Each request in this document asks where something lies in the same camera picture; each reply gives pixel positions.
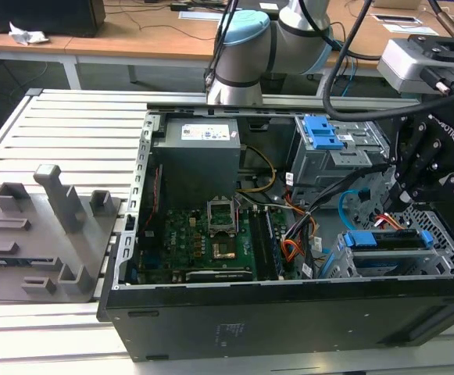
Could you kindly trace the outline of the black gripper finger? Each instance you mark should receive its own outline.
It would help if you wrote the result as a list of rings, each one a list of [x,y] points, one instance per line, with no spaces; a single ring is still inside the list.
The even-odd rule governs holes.
[[[441,151],[442,140],[429,116],[409,116],[397,119],[395,141],[391,146],[395,179],[400,188],[425,184],[424,175]]]
[[[430,170],[399,174],[389,190],[389,205],[409,206],[418,202],[454,202],[454,173],[443,183]]]

